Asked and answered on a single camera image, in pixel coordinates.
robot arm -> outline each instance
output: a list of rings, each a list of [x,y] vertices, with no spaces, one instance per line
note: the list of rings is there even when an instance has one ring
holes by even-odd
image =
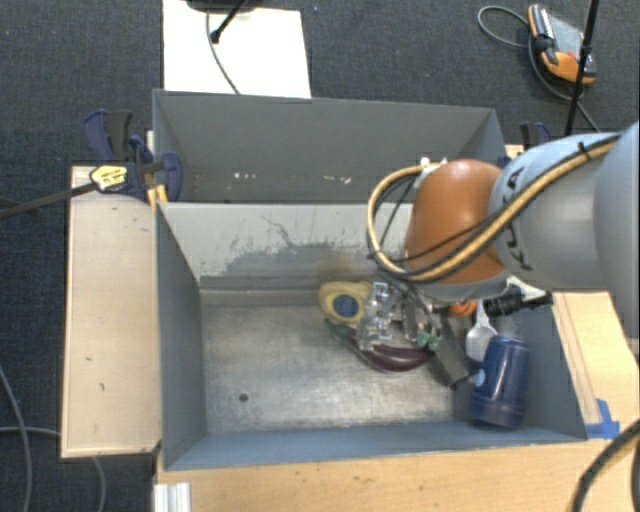
[[[547,291],[608,290],[637,339],[638,123],[538,146],[502,171],[442,165],[420,184],[404,257],[393,260],[375,214],[386,190],[421,172],[398,171],[371,195],[368,239],[383,273],[439,303],[495,297],[509,276]]]

gray bin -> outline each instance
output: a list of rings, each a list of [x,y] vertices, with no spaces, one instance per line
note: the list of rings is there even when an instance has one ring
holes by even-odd
[[[376,372],[323,324],[321,283],[375,276],[371,187],[425,155],[495,161],[492,110],[155,91],[154,134],[185,171],[180,200],[156,216],[167,469],[586,438],[549,310],[499,326],[532,344],[516,430],[469,422],[470,384],[448,389],[429,368]]]

stain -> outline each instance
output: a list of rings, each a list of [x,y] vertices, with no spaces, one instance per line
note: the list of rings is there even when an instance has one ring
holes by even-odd
[[[264,220],[267,224],[269,224],[270,226],[273,226],[278,230],[278,234],[282,237],[282,240],[284,241],[285,244],[287,244],[287,247],[289,249],[295,249],[296,247],[298,247],[298,245],[295,244],[293,240],[291,240],[291,237],[289,236],[289,232],[285,229],[285,227],[282,224],[273,222],[272,220],[267,219],[264,215],[261,215],[261,217],[262,217],[262,220]]]
[[[233,252],[240,241],[240,237],[236,236],[229,244],[229,252]]]

black wire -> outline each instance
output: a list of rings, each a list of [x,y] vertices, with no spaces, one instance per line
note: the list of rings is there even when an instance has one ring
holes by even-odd
[[[222,32],[224,32],[224,29],[227,28],[227,25],[229,25],[229,23],[231,23],[233,21],[233,18],[236,17],[236,14],[238,14],[238,11],[240,9],[242,9],[242,6],[246,3],[247,0],[240,0],[234,7],[233,9],[231,9],[231,12],[227,15],[227,17],[224,19],[224,21],[222,22],[222,24],[213,32],[209,32],[207,30],[207,33],[209,33],[209,39],[211,40],[211,42],[218,43],[220,42],[220,37],[222,37]]]
[[[502,212],[504,212],[504,210],[506,208],[508,208],[514,201],[518,200],[518,198],[524,194],[528,188],[530,188],[532,185],[534,185],[536,182],[538,182],[540,179],[542,179],[547,173],[549,173],[550,171],[556,169],[558,166],[563,165],[573,159],[575,159],[577,156],[579,156],[581,153],[583,152],[587,152],[593,149],[596,149],[600,146],[606,145],[610,142],[613,142],[615,140],[618,139],[618,135],[612,135],[610,137],[607,137],[603,140],[599,140],[594,142],[593,144],[589,145],[589,146],[584,146],[582,145],[581,147],[579,147],[579,150],[567,155],[565,158],[563,158],[562,160],[554,163],[551,167],[545,169],[543,172],[541,172],[531,183],[529,183],[527,185],[527,187],[523,188],[522,190],[519,190],[516,194],[514,194],[512,196],[512,198],[509,200],[508,203],[503,204],[501,208],[499,208],[498,210],[496,210],[495,212],[493,212],[493,214],[487,216],[485,218],[484,221],[482,221],[480,223],[480,225],[476,228],[474,234],[472,236],[470,236],[469,238],[467,238],[466,240],[464,240],[463,242],[461,242],[458,246],[456,246],[455,248],[453,248],[452,250],[450,250],[447,254],[443,255],[440,259],[436,260],[435,262],[429,264],[429,265],[425,265],[424,267],[415,269],[415,270],[407,270],[405,272],[396,272],[393,271],[391,269],[388,269],[385,267],[384,263],[380,260],[379,257],[379,253],[381,251],[374,251],[372,246],[371,246],[371,240],[369,240],[369,237],[367,237],[367,242],[368,242],[368,246],[369,246],[369,253],[370,256],[374,258],[374,260],[376,261],[376,263],[378,264],[379,267],[382,267],[385,269],[385,271],[390,274],[393,275],[394,277],[396,277],[399,280],[404,280],[404,281],[416,281],[416,282],[420,282],[420,283],[429,283],[429,282],[433,282],[433,281],[440,281],[448,276],[450,276],[451,274],[454,274],[455,272],[457,272],[458,270],[460,270],[460,268],[468,265],[469,263],[471,263],[472,261],[474,261],[489,245],[491,245],[494,241],[495,238],[497,238],[508,226],[511,222],[513,222],[513,220],[515,220],[523,211],[526,210],[526,208],[529,206],[529,204],[531,204],[531,202],[533,202],[544,190],[546,190],[546,187],[539,190],[534,196],[532,196],[529,201],[527,203],[525,203],[522,208],[520,208],[520,210],[518,211],[518,213],[516,215],[514,215],[514,217],[512,219],[510,219],[510,221],[505,224],[505,226],[502,227],[502,229],[500,231],[498,231],[493,239],[489,239],[487,240],[484,244],[482,244],[481,246],[479,246],[477,249],[475,249],[469,256],[467,256],[467,258],[465,260],[463,260],[462,262],[460,262],[457,266],[453,267],[452,269],[450,269],[447,272],[444,272],[443,274],[439,275],[437,278],[433,278],[433,279],[422,279],[422,278],[415,278],[412,279],[414,276],[421,274],[423,272],[427,272],[443,263],[445,263],[447,260],[449,260],[450,258],[452,258],[457,252],[460,252],[462,250],[464,250],[466,247],[468,247],[470,244],[474,243],[477,236],[479,236],[483,231],[485,231],[485,229],[492,224],[496,218],[498,218]],[[555,183],[557,180],[554,180],[550,183],[547,184],[547,186]]]
[[[31,504],[31,494],[33,492],[33,459],[31,458],[31,443],[29,443],[29,436],[27,435],[27,427],[24,424],[22,411],[20,410],[20,406],[18,405],[16,396],[11,389],[9,379],[7,379],[7,376],[2,369],[2,365],[0,365],[0,382],[2,382],[4,391],[7,394],[7,398],[9,398],[9,403],[11,404],[11,408],[13,409],[13,414],[16,417],[16,421],[18,422],[18,427],[16,427],[17,431],[22,437],[22,446],[24,449],[24,460],[27,473],[25,484],[26,489],[24,491],[24,506],[22,510],[24,512],[28,512],[29,506]]]
[[[533,53],[533,43],[534,43],[534,39],[533,37],[529,39],[529,62],[531,62],[531,67],[533,68],[533,71],[536,75],[536,77],[538,78],[538,80],[540,81],[540,83],[544,86],[544,88],[549,91],[551,94],[553,94],[555,97],[560,98],[564,101],[571,101],[572,96],[568,95],[568,94],[564,94],[562,92],[560,92],[559,90],[557,90],[555,87],[552,87],[548,80],[542,76],[542,73],[540,73],[540,70],[538,69],[538,65],[536,64],[536,58],[535,55]],[[584,99],[584,95],[585,92],[582,91],[582,93],[580,94],[579,99]],[[582,114],[582,116],[585,118],[585,120],[587,121],[587,123],[589,123],[589,126],[591,126],[591,128],[593,129],[593,131],[595,132],[599,132],[600,129],[598,128],[598,126],[594,123],[593,119],[591,118],[591,116],[587,113],[587,111],[585,110],[584,106],[582,105],[582,103],[578,102],[578,110],[580,110],[580,113]]]
[[[40,434],[44,436],[50,436],[59,438],[60,432],[56,432],[55,430],[50,430],[48,428],[38,428],[38,427],[25,427],[24,430],[29,434]],[[0,427],[0,434],[18,434],[21,433],[20,427]],[[98,473],[98,478],[100,480],[100,501],[98,504],[98,512],[102,512],[104,510],[104,505],[107,501],[107,477],[104,474],[104,469],[102,468],[102,464],[96,457],[91,457],[91,462],[96,468],[96,472]]]
[[[429,249],[425,249],[424,251],[418,252],[416,254],[412,254],[411,256],[407,256],[406,258],[397,258],[397,259],[390,258],[390,259],[393,263],[406,263],[408,261],[417,260],[418,258],[422,258],[423,256],[426,256],[427,254],[432,253],[433,251],[437,251],[441,247],[444,247],[445,245],[453,242],[454,240],[457,240],[461,236],[471,233],[474,229],[478,229],[481,225],[482,225],[482,222],[478,222],[477,224],[474,224],[473,226],[467,229],[458,231],[455,235],[451,235],[449,238],[445,238],[444,240],[442,240],[441,242],[438,242],[433,247],[429,247]]]
[[[393,224],[393,219],[395,219],[396,214],[398,213],[398,210],[400,209],[400,206],[402,205],[402,203],[404,203],[404,200],[407,198],[407,196],[409,195],[409,192],[411,192],[411,189],[413,188],[413,184],[416,181],[417,176],[408,176],[408,180],[407,180],[407,187],[404,189],[404,191],[402,192],[402,195],[400,196],[400,198],[396,201],[395,206],[393,207],[393,211],[391,212],[391,216],[389,217],[389,220],[387,221],[387,225],[384,228],[384,231],[382,232],[382,236],[380,236],[380,247],[382,247],[382,244],[384,243],[385,238],[387,237],[387,233],[389,232],[389,229],[391,228],[391,224]]]
[[[85,185],[80,185],[79,187],[63,190],[62,192],[56,192],[55,194],[50,194],[39,199],[34,199],[33,201],[29,201],[27,203],[19,203],[10,208],[0,210],[0,220],[8,219],[9,217],[14,217],[15,215],[19,215],[21,213],[31,213],[34,210],[42,208],[43,206],[49,206],[59,201],[65,201],[73,197],[78,197],[82,194],[93,192],[95,189],[95,184],[91,182]]]
[[[389,188],[386,188],[380,194],[380,197],[378,197],[378,200],[376,201],[376,204],[373,207],[374,215],[378,213],[378,210],[382,206],[382,203],[384,203],[389,198],[389,196],[391,196],[391,194],[393,194],[402,185],[405,185],[408,181],[411,181],[411,182],[415,181],[416,177],[417,176],[403,176],[398,181],[395,181],[391,185],[389,185]]]
[[[487,28],[487,26],[482,21],[482,15],[485,12],[489,12],[489,11],[499,11],[499,12],[504,12],[506,14],[509,14],[510,16],[513,16],[515,19],[517,19],[520,23],[522,23],[525,27],[527,27],[527,30],[529,30],[529,23],[527,22],[527,20],[525,20],[517,12],[512,11],[511,9],[507,9],[506,7],[501,7],[499,5],[487,5],[486,7],[483,7],[478,11],[478,16],[476,18],[478,20],[478,26],[480,27],[480,30],[482,30],[485,34],[487,34],[491,39],[498,41],[499,43],[505,44],[507,46],[511,46],[512,48],[525,49],[527,45],[515,43],[513,41],[509,41],[508,39],[503,39],[502,37],[494,34],[491,30],[489,30],[489,28]]]
[[[220,72],[222,73],[222,76],[227,81],[227,83],[229,84],[231,89],[233,89],[233,92],[236,93],[236,94],[241,94],[240,91],[238,90],[238,88],[236,87],[236,84],[233,83],[233,80],[231,80],[231,77],[227,74],[227,71],[224,69],[224,66],[222,65],[222,62],[220,62],[220,59],[218,58],[218,52],[216,52],[215,43],[213,41],[211,41],[211,28],[209,27],[209,13],[208,12],[205,14],[205,19],[206,19],[205,27],[206,27],[206,30],[207,30],[207,41],[209,43],[209,48],[211,48],[211,53],[213,55],[213,58],[215,59],[216,64],[218,65],[218,68],[220,69]]]
[[[512,11],[511,9],[507,9],[506,7],[501,7],[499,5],[488,5],[486,7],[483,7],[482,9],[480,9],[478,11],[478,15],[476,17],[477,21],[478,21],[478,26],[480,27],[480,30],[482,30],[487,36],[489,36],[491,39],[498,41],[499,43],[505,44],[507,46],[510,46],[512,48],[518,48],[518,49],[527,49],[529,52],[529,60],[531,61],[531,66],[533,67],[533,70],[535,72],[536,77],[538,78],[538,80],[540,80],[540,82],[542,83],[542,85],[554,96],[561,98],[565,101],[571,101],[572,100],[572,96],[570,95],[566,95],[561,93],[560,91],[556,90],[554,87],[552,87],[551,85],[549,85],[548,81],[542,76],[542,74],[540,73],[539,69],[538,69],[538,65],[536,64],[535,61],[535,56],[533,54],[533,42],[534,39],[533,37],[529,38],[529,44],[519,44],[519,43],[515,43],[513,41],[509,41],[507,39],[504,39],[496,34],[494,34],[486,25],[485,23],[482,21],[482,15],[485,12],[490,12],[490,11],[499,11],[499,12],[504,12],[506,14],[509,14],[510,16],[514,17],[515,19],[517,19],[520,23],[522,23],[523,25],[525,25],[527,27],[527,30],[529,29],[529,23],[527,22],[527,20],[525,20],[522,16],[520,16],[518,13]],[[584,92],[582,92],[582,94],[580,95],[579,99],[584,98]],[[591,118],[591,116],[587,113],[587,111],[585,110],[584,106],[578,102],[577,104],[578,106],[578,110],[580,110],[580,113],[582,114],[582,116],[584,117],[585,121],[587,121],[587,123],[589,124],[589,126],[591,127],[591,129],[593,131],[599,132],[600,129],[598,128],[598,126],[596,125],[596,123],[593,121],[593,119]]]
[[[571,506],[571,512],[580,512],[584,505],[584,501],[587,497],[587,493],[591,488],[591,485],[596,480],[605,465],[619,453],[627,443],[633,441],[634,438],[640,437],[640,419],[636,420],[627,429],[618,434],[618,436],[611,441],[611,443],[604,449],[604,451],[598,455],[596,460],[587,468],[580,477],[578,482],[578,489],[573,498],[573,504]]]

orange object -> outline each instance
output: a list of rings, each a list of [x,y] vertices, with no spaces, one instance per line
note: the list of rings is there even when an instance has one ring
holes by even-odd
[[[582,42],[580,31],[566,22],[561,22],[541,4],[531,4],[527,10],[529,27],[536,43],[541,44],[538,50],[544,67],[553,75],[576,82],[580,68],[579,58],[571,47],[567,47],[566,41],[575,42],[576,47]],[[562,37],[556,37],[556,31],[562,31]],[[595,80],[595,66],[592,60],[587,61],[582,83],[589,85]]]
[[[447,308],[447,314],[457,318],[471,316],[478,308],[478,302],[457,302]]]
[[[491,191],[500,172],[495,165],[479,160],[454,160],[439,167],[422,182],[405,241],[405,256],[416,256],[407,262],[409,268],[416,270],[435,263],[469,236],[467,233],[418,256],[487,217]],[[483,281],[503,270],[504,266],[490,247],[441,283]]]

